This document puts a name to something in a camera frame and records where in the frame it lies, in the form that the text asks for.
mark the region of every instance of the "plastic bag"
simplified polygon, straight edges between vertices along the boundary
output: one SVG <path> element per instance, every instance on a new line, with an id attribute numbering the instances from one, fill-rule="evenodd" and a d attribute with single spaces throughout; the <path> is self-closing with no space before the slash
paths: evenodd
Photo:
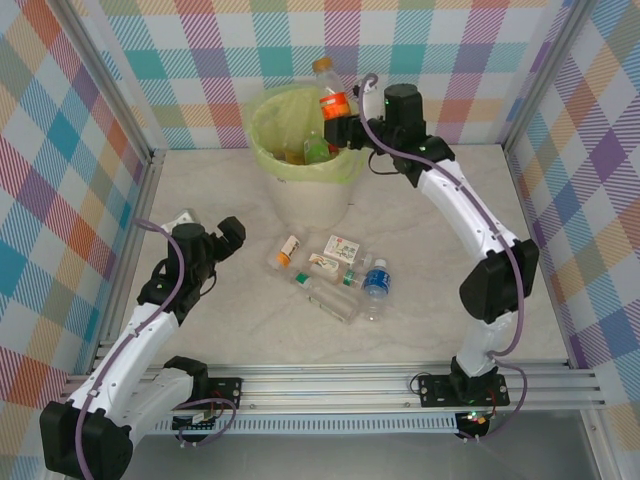
<path id="1" fill-rule="evenodd" d="M 314 165 L 291 165 L 271 152 L 302 154 L 311 131 L 324 131 L 315 86 L 292 84 L 265 90 L 243 108 L 243 126 L 258 165 L 286 181 L 349 184 L 362 172 L 365 153 L 343 149 L 336 158 Z"/>

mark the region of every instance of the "plaid wall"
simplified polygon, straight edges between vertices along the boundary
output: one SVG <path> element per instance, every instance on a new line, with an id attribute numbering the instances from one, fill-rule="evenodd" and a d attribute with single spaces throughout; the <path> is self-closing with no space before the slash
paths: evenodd
<path id="1" fill-rule="evenodd" d="M 89 17 L 83 2 L 74 0 L 146 129 L 96 27 L 99 22 Z M 511 121 L 528 92 L 571 3 L 100 1 L 174 149 L 246 146 L 240 104 L 264 88 L 312 80 L 311 63 L 323 55 L 334 59 L 346 85 L 370 71 L 380 74 L 382 85 L 417 84 L 430 131 L 447 141 L 495 143 L 509 112 Z M 549 21 L 543 27 L 550 10 L 558 18 L 545 38 L 541 28 L 551 26 Z"/>
<path id="2" fill-rule="evenodd" d="M 511 160 L 564 335 L 640 467 L 640 2 L 600 1 Z"/>
<path id="3" fill-rule="evenodd" d="M 45 0 L 0 0 L 0 478 L 90 353 L 142 162 Z"/>

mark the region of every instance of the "bottle cap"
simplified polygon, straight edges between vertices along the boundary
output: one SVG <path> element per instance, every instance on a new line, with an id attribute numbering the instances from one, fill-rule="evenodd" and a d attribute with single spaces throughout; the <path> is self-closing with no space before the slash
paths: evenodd
<path id="1" fill-rule="evenodd" d="M 324 72 L 333 68 L 333 62 L 330 57 L 322 57 L 311 64 L 315 73 Z"/>
<path id="2" fill-rule="evenodd" d="M 311 286 L 311 278 L 309 277 L 309 275 L 306 275 L 302 272 L 296 275 L 296 282 L 305 290 L 307 290 Z"/>
<path id="3" fill-rule="evenodd" d="M 365 270 L 369 270 L 369 267 L 371 266 L 371 262 L 373 262 L 373 255 L 370 252 L 368 252 L 362 259 L 362 267 Z"/>

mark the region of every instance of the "trash can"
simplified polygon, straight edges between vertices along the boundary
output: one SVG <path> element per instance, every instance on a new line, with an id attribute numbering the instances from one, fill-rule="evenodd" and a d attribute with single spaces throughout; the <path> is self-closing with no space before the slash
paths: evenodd
<path id="1" fill-rule="evenodd" d="M 278 217 L 286 225 L 312 231 L 342 220 L 365 161 L 364 152 L 347 149 L 333 160 L 313 165 L 292 165 L 275 158 L 272 152 L 284 150 L 301 155 L 310 133 L 323 132 L 318 101 L 315 86 L 294 84 L 265 90 L 243 109 L 249 146 L 266 173 Z"/>

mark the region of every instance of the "white floor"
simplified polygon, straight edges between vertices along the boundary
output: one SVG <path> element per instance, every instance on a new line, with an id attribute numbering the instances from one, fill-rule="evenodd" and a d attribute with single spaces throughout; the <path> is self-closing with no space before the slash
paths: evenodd
<path id="1" fill-rule="evenodd" d="M 520 238 L 528 238 L 501 149 L 457 146 L 454 151 L 489 208 Z M 378 158 L 376 166 L 383 170 L 391 162 Z M 237 216 L 247 241 L 218 265 L 217 286 L 164 345 L 156 363 L 174 355 L 222 364 L 449 361 L 467 326 L 477 321 L 458 297 L 473 262 L 440 212 L 403 176 L 365 171 L 353 205 L 333 229 L 361 239 L 389 261 L 393 291 L 387 317 L 379 323 L 361 319 L 343 325 L 306 301 L 298 288 L 273 279 L 265 257 L 284 226 L 249 150 L 169 152 L 151 220 L 165 223 L 185 207 L 197 211 L 208 231 Z M 166 251 L 160 235 L 146 234 L 127 315 Z M 522 341 L 512 357 L 566 358 L 540 271 L 525 306 Z"/>

